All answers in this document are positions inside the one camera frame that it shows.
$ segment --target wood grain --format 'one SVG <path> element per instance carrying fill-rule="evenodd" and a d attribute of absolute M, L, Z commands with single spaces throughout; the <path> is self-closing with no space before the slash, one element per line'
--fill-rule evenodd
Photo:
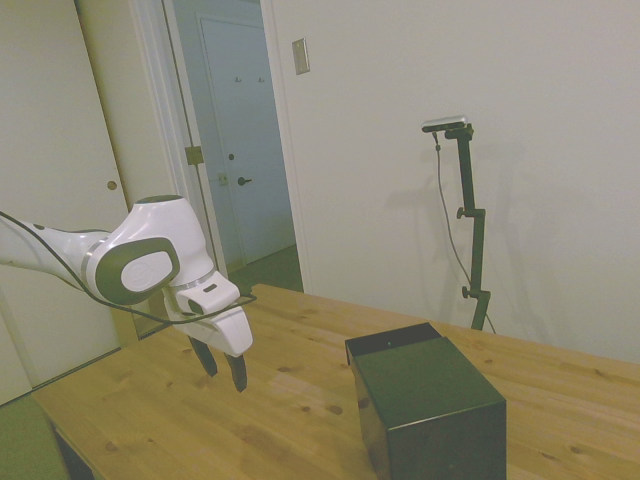
<path fill-rule="evenodd" d="M 344 340 L 425 320 L 254 292 L 241 394 L 167 329 L 33 396 L 107 480 L 374 480 Z M 510 480 L 640 479 L 640 365 L 432 324 L 507 398 Z"/>

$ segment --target green carpet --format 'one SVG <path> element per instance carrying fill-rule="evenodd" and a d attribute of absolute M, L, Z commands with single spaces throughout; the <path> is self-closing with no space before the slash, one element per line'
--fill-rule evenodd
<path fill-rule="evenodd" d="M 253 287 L 258 283 L 302 292 L 300 261 L 295 245 L 261 258 L 246 267 L 231 272 L 229 280 Z"/>
<path fill-rule="evenodd" d="M 0 407 L 0 480 L 69 480 L 49 422 L 29 395 Z"/>

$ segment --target wall plate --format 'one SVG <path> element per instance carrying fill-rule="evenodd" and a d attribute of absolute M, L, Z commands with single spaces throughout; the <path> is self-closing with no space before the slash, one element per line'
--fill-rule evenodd
<path fill-rule="evenodd" d="M 307 39 L 301 38 L 293 42 L 293 61 L 296 64 L 296 75 L 309 72 L 309 55 L 307 53 Z"/>

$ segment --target black box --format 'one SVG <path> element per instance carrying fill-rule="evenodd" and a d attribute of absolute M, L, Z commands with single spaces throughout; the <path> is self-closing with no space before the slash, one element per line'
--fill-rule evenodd
<path fill-rule="evenodd" d="M 347 340 L 380 480 L 505 480 L 507 402 L 428 323 Z"/>

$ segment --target black cable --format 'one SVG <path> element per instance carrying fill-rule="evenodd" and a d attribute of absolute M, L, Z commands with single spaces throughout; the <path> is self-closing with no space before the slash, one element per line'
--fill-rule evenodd
<path fill-rule="evenodd" d="M 471 277 L 467 273 L 467 269 L 464 268 L 464 265 L 460 260 L 460 256 L 458 255 L 458 249 L 456 248 L 456 245 L 453 241 L 453 235 L 451 234 L 451 222 L 449 221 L 449 212 L 447 210 L 447 202 L 445 202 L 444 194 L 442 193 L 442 176 L 440 174 L 440 170 L 441 170 L 440 150 L 442 149 L 442 147 L 438 142 L 438 134 L 436 132 L 432 132 L 432 134 L 433 134 L 434 140 L 436 141 L 436 154 L 438 155 L 438 190 L 440 191 L 440 200 L 442 200 L 442 208 L 444 209 L 444 218 L 447 221 L 447 233 L 449 234 L 449 242 L 451 243 L 451 248 L 453 249 L 453 254 L 456 256 L 458 265 L 460 265 L 460 268 L 464 272 L 464 276 L 467 277 L 467 282 L 469 282 L 469 287 L 471 287 Z M 491 321 L 491 318 L 489 318 L 489 314 L 485 313 L 485 317 L 489 321 L 489 325 L 491 326 L 491 330 L 493 330 L 493 333 L 496 333 L 496 329 L 493 327 L 493 322 Z"/>
<path fill-rule="evenodd" d="M 89 290 L 87 288 L 87 286 L 84 284 L 82 279 L 80 277 L 78 277 L 78 275 L 67 264 L 67 262 L 65 262 L 64 259 L 62 257 L 60 257 L 60 255 L 58 255 L 58 253 L 53 248 L 51 248 L 51 246 L 42 237 L 40 237 L 40 235 L 38 235 L 36 232 L 31 230 L 29 227 L 27 227 L 20 220 L 18 220 L 16 218 L 13 218 L 11 215 L 6 214 L 3 211 L 0 211 L 0 217 L 3 217 L 5 219 L 9 220 L 11 223 L 17 225 L 18 227 L 22 228 L 27 233 L 29 233 L 31 236 L 33 236 L 38 242 L 40 242 L 42 244 L 42 246 L 44 248 L 47 249 L 47 251 L 51 255 L 53 255 L 53 257 L 64 267 L 64 269 L 67 272 L 69 272 L 69 275 L 71 275 L 71 277 L 78 283 L 78 285 L 80 286 L 82 291 L 84 291 L 84 293 L 86 293 L 92 300 L 94 300 L 94 301 L 96 301 L 96 302 L 98 302 L 98 303 L 100 303 L 102 305 L 105 305 L 107 307 L 110 307 L 110 308 L 115 308 L 117 310 L 122 310 L 123 312 L 132 313 L 134 315 L 139 315 L 141 317 L 148 318 L 148 319 L 153 320 L 155 322 L 162 323 L 163 325 L 185 325 L 187 323 L 194 323 L 194 322 L 198 322 L 200 320 L 205 320 L 207 318 L 215 317 L 216 315 L 220 315 L 221 313 L 228 312 L 229 310 L 232 310 L 232 309 L 237 308 L 237 307 L 243 307 L 243 306 L 248 305 L 249 303 L 252 303 L 252 302 L 257 300 L 257 297 L 255 295 L 252 295 L 251 293 L 245 293 L 245 294 L 242 294 L 242 296 L 249 299 L 249 300 L 247 300 L 245 302 L 235 303 L 235 304 L 229 305 L 229 306 L 227 306 L 227 307 L 225 307 L 225 308 L 223 308 L 221 310 L 218 310 L 217 312 L 208 313 L 206 315 L 201 315 L 199 317 L 189 318 L 187 320 L 179 320 L 179 321 L 175 321 L 175 322 L 173 322 L 171 320 L 165 320 L 164 318 L 159 318 L 159 317 L 156 317 L 154 315 L 151 315 L 151 314 L 148 314 L 148 313 L 145 313 L 145 312 L 141 312 L 139 310 L 134 310 L 132 308 L 123 307 L 122 305 L 118 305 L 116 303 L 106 302 L 106 301 L 96 297 L 91 292 L 91 290 Z"/>

